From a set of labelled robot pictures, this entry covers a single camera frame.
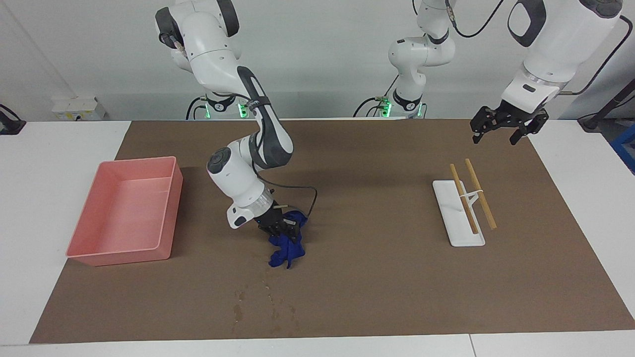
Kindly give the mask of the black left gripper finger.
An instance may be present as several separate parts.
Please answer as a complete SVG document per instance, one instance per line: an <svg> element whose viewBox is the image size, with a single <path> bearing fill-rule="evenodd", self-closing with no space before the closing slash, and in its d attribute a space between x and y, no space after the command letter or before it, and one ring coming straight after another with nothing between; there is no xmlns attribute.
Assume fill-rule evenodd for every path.
<svg viewBox="0 0 635 357"><path fill-rule="evenodd" d="M499 111L497 109L482 106L472 120L470 120L470 128L473 133L473 143L479 144L479 141L483 138L485 133L498 129L498 119Z"/></svg>
<svg viewBox="0 0 635 357"><path fill-rule="evenodd" d="M537 134L548 119L547 111L539 110L531 119L520 120L517 124L517 129L510 136L510 144L516 145L524 136Z"/></svg>

